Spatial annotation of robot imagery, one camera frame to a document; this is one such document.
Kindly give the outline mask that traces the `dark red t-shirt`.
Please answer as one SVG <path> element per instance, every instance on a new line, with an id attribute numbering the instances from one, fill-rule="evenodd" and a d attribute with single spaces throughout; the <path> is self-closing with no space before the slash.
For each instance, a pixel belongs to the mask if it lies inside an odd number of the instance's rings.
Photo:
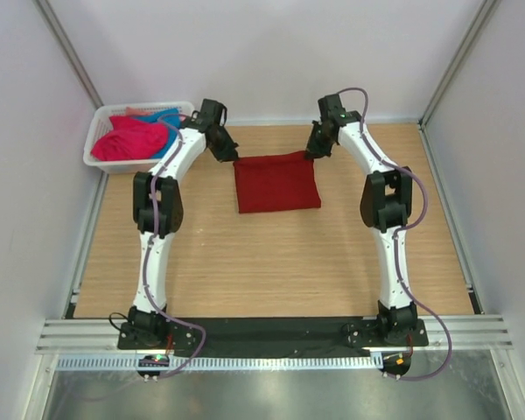
<path id="1" fill-rule="evenodd" d="M 242 157 L 234 162 L 241 214 L 272 213 L 321 207 L 314 163 L 305 153 Z"/>

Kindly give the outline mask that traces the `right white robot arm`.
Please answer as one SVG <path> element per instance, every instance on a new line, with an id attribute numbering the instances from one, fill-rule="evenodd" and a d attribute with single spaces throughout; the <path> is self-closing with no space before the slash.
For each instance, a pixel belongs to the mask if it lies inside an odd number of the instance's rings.
<path id="1" fill-rule="evenodd" d="M 329 157 L 337 144 L 366 175 L 360 217 L 374 237 L 381 274 L 374 331 L 386 346 L 409 345 L 418 322 L 406 259 L 406 227 L 413 196 L 410 169 L 397 165 L 383 152 L 368 131 L 365 113 L 346 110 L 339 93 L 320 98 L 318 109 L 320 118 L 312 123 L 305 157 Z"/>

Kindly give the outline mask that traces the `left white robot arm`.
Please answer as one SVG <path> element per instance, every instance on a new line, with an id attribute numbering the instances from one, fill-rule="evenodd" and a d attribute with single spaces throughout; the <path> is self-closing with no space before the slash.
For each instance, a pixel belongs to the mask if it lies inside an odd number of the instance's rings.
<path id="1" fill-rule="evenodd" d="M 185 343 L 204 339 L 204 329 L 167 313 L 166 271 L 172 242 L 184 219 L 180 182 L 193 162 L 209 150 L 219 162 L 239 158 L 225 124 L 227 107 L 205 99 L 199 110 L 185 116 L 179 128 L 162 116 L 159 121 L 176 133 L 176 140 L 161 160 L 133 179 L 132 215 L 140 234 L 139 285 L 128 315 L 119 327 L 120 349 L 157 350 L 185 333 Z"/>

